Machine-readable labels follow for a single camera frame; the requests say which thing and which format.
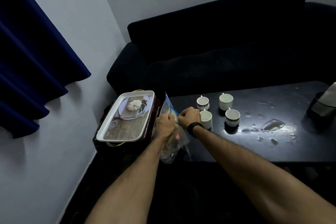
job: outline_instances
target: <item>black table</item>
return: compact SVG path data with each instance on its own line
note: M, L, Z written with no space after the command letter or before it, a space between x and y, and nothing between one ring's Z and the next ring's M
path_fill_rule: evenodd
M336 119L326 129L318 129L306 115L310 102L329 86L323 82L302 82L247 90L226 91L233 96L233 108L240 114L235 131L225 126L225 112L219 109L219 93L203 94L210 101L210 131L233 141L271 162L336 162ZM200 95L170 98L176 111L192 106ZM278 120L282 128L264 130L268 122ZM185 161L215 162L195 138L179 156Z

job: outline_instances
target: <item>floor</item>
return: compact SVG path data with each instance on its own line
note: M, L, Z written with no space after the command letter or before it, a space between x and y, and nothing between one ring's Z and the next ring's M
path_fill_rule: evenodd
M131 165L136 157L136 154L122 156L113 154L112 157L97 153L70 201L61 224L84 223L102 193ZM289 164L282 166L282 168L292 173L326 200L336 204L335 167L323 164L315 167ZM164 209L164 205L167 204L167 196L177 190L184 191L176 193L179 197L177 202L184 203L181 207L193 204L188 191L191 193L196 191L202 212L206 213L206 216L202 218L205 218L207 223L240 223L247 216L248 220L255 220L254 223L264 223L246 196L233 184L218 163L190 163L176 160L171 165L166 165L160 162L153 205L162 205ZM151 207L148 223L156 222L157 216L154 213L157 212L157 209Z

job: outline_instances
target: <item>white teacup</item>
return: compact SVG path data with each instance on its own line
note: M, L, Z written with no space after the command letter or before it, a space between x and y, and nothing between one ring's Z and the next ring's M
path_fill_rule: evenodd
M205 129L209 129L212 127L212 114L205 109L202 112L199 112L201 115L201 122Z
M232 105L233 105L233 96L224 93L222 93L219 96L219 108L221 110L227 111L229 109L232 109Z
M229 110L225 112L225 121L226 124L230 127L238 126L239 118L240 118L240 112L238 112L237 110L229 108Z
M207 111L210 107L210 104L209 104L209 99L207 97L204 97L204 96L200 96L197 100L197 108L200 110L200 111L203 111L204 109Z

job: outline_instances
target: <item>watch strap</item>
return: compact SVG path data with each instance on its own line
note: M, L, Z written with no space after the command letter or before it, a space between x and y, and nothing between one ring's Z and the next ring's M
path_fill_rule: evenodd
M193 128L194 128L195 126L201 126L202 128L204 128L203 125L202 125L201 123L199 123L199 122L193 122L193 123L189 124L189 126L188 126L188 128L187 128L187 131L188 131L189 134L191 134L193 137L195 137L194 134L193 134Z

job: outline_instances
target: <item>human arm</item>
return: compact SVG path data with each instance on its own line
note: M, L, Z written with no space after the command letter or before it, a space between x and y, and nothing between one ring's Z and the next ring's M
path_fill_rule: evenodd
M184 128L200 120L192 107L178 118ZM336 208L288 172L200 126L192 132L268 222L336 223Z
M145 224L164 143L174 132L174 116L157 118L155 139L103 193L86 224Z

